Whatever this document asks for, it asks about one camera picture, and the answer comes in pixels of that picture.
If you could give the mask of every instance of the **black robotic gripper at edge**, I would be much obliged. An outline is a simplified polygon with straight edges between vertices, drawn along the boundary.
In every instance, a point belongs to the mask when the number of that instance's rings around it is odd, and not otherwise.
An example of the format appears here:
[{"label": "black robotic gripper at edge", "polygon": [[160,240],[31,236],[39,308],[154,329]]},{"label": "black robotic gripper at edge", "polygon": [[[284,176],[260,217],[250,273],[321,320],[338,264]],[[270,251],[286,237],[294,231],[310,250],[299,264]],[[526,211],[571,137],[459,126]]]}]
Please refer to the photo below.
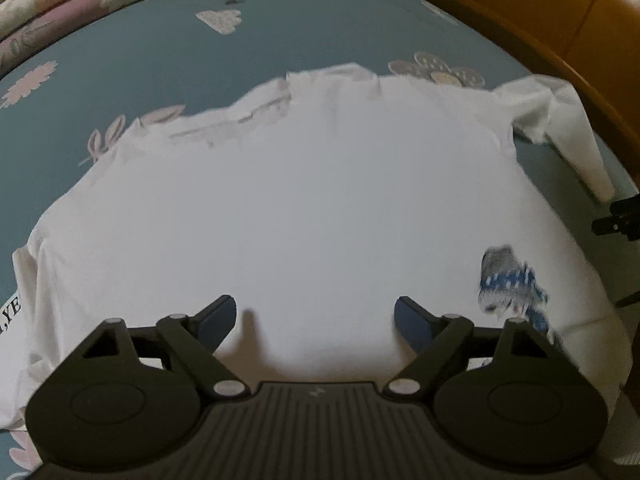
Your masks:
[{"label": "black robotic gripper at edge", "polygon": [[[597,456],[603,399],[528,322],[476,328],[406,297],[394,320],[417,356],[381,391],[261,383],[255,392],[212,355],[236,322],[230,296],[155,327],[105,320],[28,403],[44,462],[30,478],[640,478],[640,467]],[[493,359],[466,371],[473,357]]]}]

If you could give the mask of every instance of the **ribbed black surface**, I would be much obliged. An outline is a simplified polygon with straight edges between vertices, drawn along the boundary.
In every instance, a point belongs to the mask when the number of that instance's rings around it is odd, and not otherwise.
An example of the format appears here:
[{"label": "ribbed black surface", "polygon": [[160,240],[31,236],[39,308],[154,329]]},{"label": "ribbed black surface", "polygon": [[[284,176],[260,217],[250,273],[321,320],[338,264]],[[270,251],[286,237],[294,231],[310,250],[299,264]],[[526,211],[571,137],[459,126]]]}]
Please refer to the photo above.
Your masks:
[{"label": "ribbed black surface", "polygon": [[155,464],[109,474],[47,465],[33,476],[34,480],[533,478],[600,477],[586,466],[516,476],[477,465],[442,440],[423,409],[389,402],[368,383],[267,383],[247,400],[215,406],[183,448]]}]

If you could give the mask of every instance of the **white heart-shaped print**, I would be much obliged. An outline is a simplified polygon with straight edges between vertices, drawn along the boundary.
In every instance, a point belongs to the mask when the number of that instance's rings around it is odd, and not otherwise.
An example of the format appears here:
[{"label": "white heart-shaped print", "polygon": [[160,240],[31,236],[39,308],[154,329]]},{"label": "white heart-shaped print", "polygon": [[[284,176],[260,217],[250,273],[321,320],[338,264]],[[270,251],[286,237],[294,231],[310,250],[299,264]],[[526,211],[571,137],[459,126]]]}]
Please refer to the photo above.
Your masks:
[{"label": "white heart-shaped print", "polygon": [[196,18],[220,34],[231,34],[242,23],[240,14],[238,9],[201,10],[196,13]]}]

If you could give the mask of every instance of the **silver screw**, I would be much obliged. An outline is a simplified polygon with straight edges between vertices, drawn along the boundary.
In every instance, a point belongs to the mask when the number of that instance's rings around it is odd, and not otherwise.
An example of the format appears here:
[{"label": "silver screw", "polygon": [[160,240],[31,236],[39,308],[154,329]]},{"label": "silver screw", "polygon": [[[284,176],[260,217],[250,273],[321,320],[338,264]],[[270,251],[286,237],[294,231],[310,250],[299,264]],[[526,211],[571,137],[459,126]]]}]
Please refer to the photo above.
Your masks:
[{"label": "silver screw", "polygon": [[394,379],[388,388],[396,395],[413,395],[420,390],[420,383],[413,379]]},{"label": "silver screw", "polygon": [[221,397],[237,397],[244,393],[246,386],[236,380],[218,381],[213,385],[213,391]]}]

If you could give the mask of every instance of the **bed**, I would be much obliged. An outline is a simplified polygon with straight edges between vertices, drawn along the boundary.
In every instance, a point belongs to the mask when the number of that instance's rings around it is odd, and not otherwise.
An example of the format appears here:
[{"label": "bed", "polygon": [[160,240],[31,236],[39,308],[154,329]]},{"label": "bed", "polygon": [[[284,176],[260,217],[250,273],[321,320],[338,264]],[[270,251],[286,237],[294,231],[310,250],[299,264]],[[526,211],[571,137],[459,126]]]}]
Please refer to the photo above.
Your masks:
[{"label": "bed", "polygon": [[[40,215],[134,118],[153,123],[225,107],[287,72],[356,62],[387,75],[390,62],[411,61],[417,52],[473,69],[487,89],[529,74],[423,0],[142,0],[61,38],[0,79],[0,95],[9,96],[0,106],[0,296],[15,292],[11,255]],[[616,198],[635,194],[622,165],[598,143]],[[609,298],[638,290],[637,245],[590,231],[593,219],[607,215],[606,205],[590,196],[553,147],[517,139],[516,148]],[[633,337],[638,311],[620,316]],[[629,410],[622,396],[603,442],[612,458],[640,450],[638,430],[622,422],[629,424]],[[0,478],[25,476],[37,463],[25,433],[0,433]]]}]

